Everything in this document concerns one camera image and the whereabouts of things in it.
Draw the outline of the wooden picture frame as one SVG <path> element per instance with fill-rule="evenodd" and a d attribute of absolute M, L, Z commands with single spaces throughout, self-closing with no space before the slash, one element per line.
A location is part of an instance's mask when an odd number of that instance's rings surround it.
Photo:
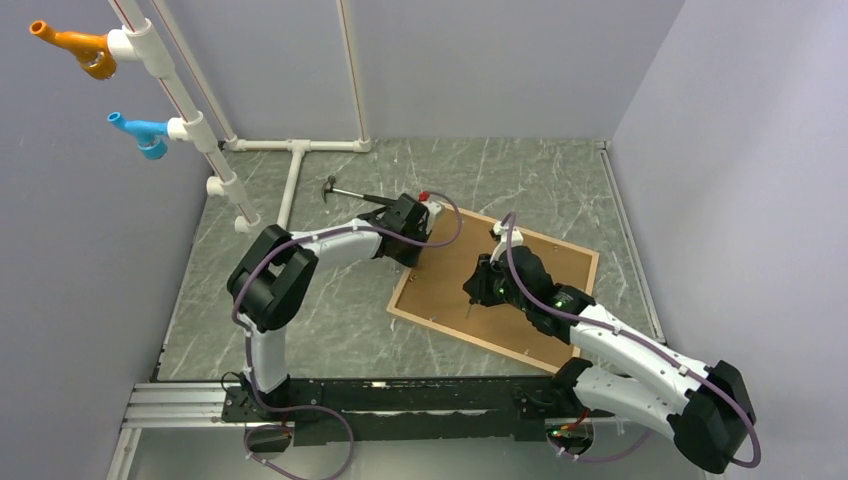
<path fill-rule="evenodd" d="M 462 290 L 480 254 L 491 253 L 496 242 L 488 233 L 496 221 L 460 208 L 463 226 L 450 245 L 424 249 L 415 267 L 408 268 L 393 293 L 387 311 L 491 352 L 555 373 L 580 349 L 538 332 L 525 314 L 508 305 L 470 307 Z M 445 205 L 431 242 L 449 239 L 456 215 Z M 555 282 L 593 294 L 599 253 L 563 240 L 520 228 L 524 244 L 540 257 Z"/>

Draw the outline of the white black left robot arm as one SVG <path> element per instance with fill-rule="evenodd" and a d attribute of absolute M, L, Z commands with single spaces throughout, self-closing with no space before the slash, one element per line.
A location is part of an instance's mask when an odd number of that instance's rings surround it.
<path fill-rule="evenodd" d="M 407 194 L 393 205 L 361 214 L 334 227 L 289 232 L 266 227 L 231 273 L 226 288 L 236 323 L 249 341 L 244 376 L 253 387 L 248 407 L 264 420 L 287 406 L 286 328 L 298 314 L 313 277 L 360 261 L 389 258 L 405 267 L 417 264 L 444 206 Z"/>

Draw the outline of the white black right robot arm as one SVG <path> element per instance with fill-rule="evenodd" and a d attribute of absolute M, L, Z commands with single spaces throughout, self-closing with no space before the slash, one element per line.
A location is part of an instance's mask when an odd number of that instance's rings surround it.
<path fill-rule="evenodd" d="M 686 459 L 713 474 L 731 464 L 760 464 L 756 416 L 733 365 L 709 366 L 632 329 L 589 294 L 554 282 L 526 246 L 480 255 L 463 289 L 470 303 L 510 305 L 539 332 L 624 371 L 618 376 L 588 360 L 570 359 L 551 380 L 551 401 L 560 413 L 601 410 L 639 423 L 671 439 Z"/>

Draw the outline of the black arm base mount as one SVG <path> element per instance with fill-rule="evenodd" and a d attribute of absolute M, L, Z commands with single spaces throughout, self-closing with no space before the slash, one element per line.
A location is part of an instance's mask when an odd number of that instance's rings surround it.
<path fill-rule="evenodd" d="M 348 439 L 543 441 L 590 415 L 549 375 L 387 379 L 291 378 L 270 394 L 226 389 L 222 422 L 286 426 L 296 446 Z"/>

